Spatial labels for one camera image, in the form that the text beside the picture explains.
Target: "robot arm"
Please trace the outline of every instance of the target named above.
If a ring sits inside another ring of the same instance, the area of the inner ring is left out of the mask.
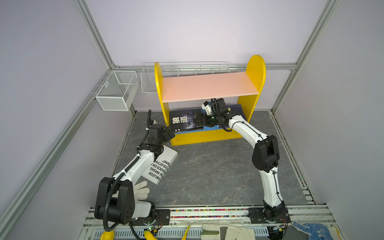
[[[218,125],[228,126],[238,132],[253,147],[252,162],[258,169],[264,189],[264,218],[275,222],[281,217],[287,219],[288,209],[280,194],[277,171],[280,159],[278,141],[274,135],[266,135],[249,124],[241,115],[226,107],[223,99],[212,99],[215,120]]]
[[[109,232],[119,223],[127,224],[132,218],[145,218],[148,222],[155,218],[155,206],[148,201],[134,199],[133,186],[143,172],[164,151],[164,143],[175,137],[169,127],[151,124],[151,111],[148,111],[147,134],[137,147],[137,155],[112,178],[101,180],[95,206],[95,218],[103,220],[104,230]],[[118,197],[112,197],[119,191]]]

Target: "book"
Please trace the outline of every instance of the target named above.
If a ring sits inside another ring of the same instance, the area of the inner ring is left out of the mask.
[[[202,130],[201,113],[201,108],[170,111],[169,126],[174,132]]]
[[[164,152],[143,172],[142,176],[156,185],[159,184],[176,157],[175,150],[164,146]]]

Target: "wire mesh basket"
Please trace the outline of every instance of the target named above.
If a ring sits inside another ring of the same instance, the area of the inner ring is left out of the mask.
[[[146,95],[157,94],[155,63],[142,63],[141,91]],[[229,62],[178,62],[160,63],[163,77],[229,73]]]
[[[113,70],[96,94],[96,99],[103,110],[129,111],[138,88],[135,71]]]

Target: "yellow bookshelf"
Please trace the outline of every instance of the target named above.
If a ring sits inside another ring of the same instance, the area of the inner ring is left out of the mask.
[[[259,55],[249,59],[247,69],[240,73],[220,73],[195,76],[164,78],[158,62],[155,63],[157,94],[166,125],[169,126],[170,102],[197,99],[225,98],[239,96],[237,104],[242,106],[248,122],[255,110],[265,82],[265,62]],[[182,132],[175,134],[170,141],[172,146],[199,142],[211,142],[240,138],[236,131],[226,132],[215,129],[201,132]]]

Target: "blue dotted glove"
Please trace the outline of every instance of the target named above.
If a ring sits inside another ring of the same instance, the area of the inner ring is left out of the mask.
[[[308,240],[333,240],[328,228],[321,223],[305,223],[301,225],[295,221],[292,222],[292,225],[297,230],[308,234]]]

